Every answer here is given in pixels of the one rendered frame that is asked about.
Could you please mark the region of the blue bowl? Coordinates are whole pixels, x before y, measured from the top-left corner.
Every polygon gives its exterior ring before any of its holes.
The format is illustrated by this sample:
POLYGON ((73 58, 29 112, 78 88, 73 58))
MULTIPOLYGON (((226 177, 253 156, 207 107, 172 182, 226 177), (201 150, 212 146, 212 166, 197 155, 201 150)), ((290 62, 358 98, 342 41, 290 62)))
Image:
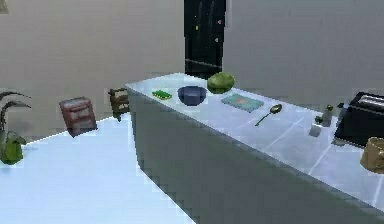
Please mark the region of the blue bowl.
POLYGON ((184 86, 178 89, 179 100, 187 106, 197 106, 202 103, 207 95, 207 90, 199 86, 184 86))

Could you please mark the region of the green sponge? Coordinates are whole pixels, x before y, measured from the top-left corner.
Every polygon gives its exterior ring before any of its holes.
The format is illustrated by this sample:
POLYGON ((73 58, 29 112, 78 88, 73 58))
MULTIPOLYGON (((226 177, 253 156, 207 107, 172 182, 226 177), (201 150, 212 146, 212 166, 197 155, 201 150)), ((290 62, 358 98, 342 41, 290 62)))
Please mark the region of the green sponge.
POLYGON ((162 90, 156 90, 152 93, 152 95, 160 100, 168 100, 172 98, 172 95, 170 93, 167 93, 162 90))

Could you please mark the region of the green round lettuce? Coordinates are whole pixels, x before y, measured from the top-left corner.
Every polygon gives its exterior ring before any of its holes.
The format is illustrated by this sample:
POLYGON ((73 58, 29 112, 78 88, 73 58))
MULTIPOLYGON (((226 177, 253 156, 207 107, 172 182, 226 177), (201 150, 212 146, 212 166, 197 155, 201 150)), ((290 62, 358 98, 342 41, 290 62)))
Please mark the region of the green round lettuce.
POLYGON ((219 72, 207 80, 207 89, 213 94, 223 94, 232 89, 235 77, 232 74, 219 72))

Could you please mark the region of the teal book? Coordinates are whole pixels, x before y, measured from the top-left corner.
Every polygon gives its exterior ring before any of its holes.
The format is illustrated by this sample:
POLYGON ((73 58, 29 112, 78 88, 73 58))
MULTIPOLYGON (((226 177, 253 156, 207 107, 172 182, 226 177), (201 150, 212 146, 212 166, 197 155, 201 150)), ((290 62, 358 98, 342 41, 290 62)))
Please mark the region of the teal book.
POLYGON ((227 96, 223 98, 221 102, 248 113, 252 113, 264 105, 264 103, 260 100, 252 99, 240 94, 232 94, 227 96))

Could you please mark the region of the grey kitchen counter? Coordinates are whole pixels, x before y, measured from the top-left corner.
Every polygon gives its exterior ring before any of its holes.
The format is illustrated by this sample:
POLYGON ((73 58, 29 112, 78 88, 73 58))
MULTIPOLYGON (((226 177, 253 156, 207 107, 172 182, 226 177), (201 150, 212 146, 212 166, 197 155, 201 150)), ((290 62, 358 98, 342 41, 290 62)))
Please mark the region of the grey kitchen counter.
POLYGON ((334 127, 310 136, 314 111, 284 104, 256 126, 276 100, 248 113, 215 94, 195 107, 176 97, 205 84, 175 73, 127 86, 140 168, 196 224, 384 224, 384 175, 333 144, 334 127))

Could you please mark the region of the dark metal spoon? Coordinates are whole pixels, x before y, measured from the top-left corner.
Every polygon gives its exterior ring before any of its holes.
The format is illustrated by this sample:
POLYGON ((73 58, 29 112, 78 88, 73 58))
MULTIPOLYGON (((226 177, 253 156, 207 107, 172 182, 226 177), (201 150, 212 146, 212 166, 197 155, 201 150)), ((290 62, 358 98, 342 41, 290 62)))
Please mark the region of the dark metal spoon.
POLYGON ((257 123, 256 123, 256 126, 258 126, 266 117, 268 117, 269 115, 271 114, 277 114, 279 113, 280 111, 282 110, 282 105, 281 104, 277 104, 277 105, 274 105, 270 108, 269 110, 269 113, 266 114, 265 116, 263 116, 257 123))

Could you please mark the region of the red brown box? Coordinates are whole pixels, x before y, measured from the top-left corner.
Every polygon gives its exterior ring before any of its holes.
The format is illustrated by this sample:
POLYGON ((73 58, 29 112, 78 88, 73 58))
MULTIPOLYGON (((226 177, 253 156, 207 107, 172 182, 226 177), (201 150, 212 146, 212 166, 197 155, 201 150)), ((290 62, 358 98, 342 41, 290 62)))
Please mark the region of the red brown box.
POLYGON ((68 133, 72 137, 97 129, 91 100, 77 97, 59 103, 68 133))

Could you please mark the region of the grey pepper shaker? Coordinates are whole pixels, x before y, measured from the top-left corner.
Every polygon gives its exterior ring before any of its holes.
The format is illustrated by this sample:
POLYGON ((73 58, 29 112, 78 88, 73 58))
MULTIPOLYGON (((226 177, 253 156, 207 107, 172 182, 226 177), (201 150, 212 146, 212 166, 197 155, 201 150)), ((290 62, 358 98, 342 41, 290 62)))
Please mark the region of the grey pepper shaker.
POLYGON ((329 127, 332 122, 333 117, 333 106, 327 105, 325 111, 322 114, 322 125, 324 127, 329 127))

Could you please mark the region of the black toaster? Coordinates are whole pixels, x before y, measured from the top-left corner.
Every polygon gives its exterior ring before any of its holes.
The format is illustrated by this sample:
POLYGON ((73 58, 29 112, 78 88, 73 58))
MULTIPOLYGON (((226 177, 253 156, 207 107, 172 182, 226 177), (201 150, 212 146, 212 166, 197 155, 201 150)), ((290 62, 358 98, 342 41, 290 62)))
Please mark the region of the black toaster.
POLYGON ((384 138, 384 96, 358 92, 348 104, 334 136, 360 147, 370 137, 384 138))

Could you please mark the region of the green house plant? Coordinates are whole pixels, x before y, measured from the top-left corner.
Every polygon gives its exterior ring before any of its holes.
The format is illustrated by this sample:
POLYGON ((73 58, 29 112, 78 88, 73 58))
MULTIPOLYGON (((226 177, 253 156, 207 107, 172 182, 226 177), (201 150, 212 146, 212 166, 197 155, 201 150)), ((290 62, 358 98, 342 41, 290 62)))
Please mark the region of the green house plant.
POLYGON ((26 144, 24 137, 5 128, 6 113, 11 107, 29 108, 29 105, 22 101, 11 100, 0 108, 0 161, 6 165, 14 165, 23 159, 22 146, 26 144))

